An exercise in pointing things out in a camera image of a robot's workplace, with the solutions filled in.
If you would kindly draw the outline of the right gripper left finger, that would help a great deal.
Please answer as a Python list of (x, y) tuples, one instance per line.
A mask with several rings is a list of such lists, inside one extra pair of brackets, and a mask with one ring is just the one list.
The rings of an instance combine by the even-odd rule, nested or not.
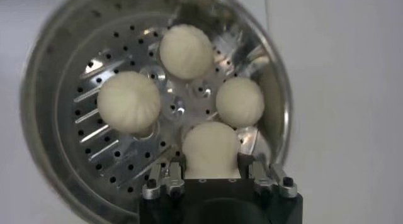
[(142, 197), (145, 200), (155, 200), (162, 196), (162, 191), (173, 198), (180, 198), (184, 194), (184, 179), (182, 165), (179, 162), (170, 162), (167, 169), (161, 164), (151, 167), (149, 179), (142, 187)]

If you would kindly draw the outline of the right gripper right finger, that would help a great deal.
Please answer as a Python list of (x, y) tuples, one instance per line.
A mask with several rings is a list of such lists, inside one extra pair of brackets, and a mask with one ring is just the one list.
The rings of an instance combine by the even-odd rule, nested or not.
[(243, 179), (252, 179), (254, 190), (262, 195), (265, 191), (277, 191), (283, 198), (296, 198), (297, 184), (287, 176), (281, 164), (266, 164), (265, 158), (238, 153), (237, 164)]

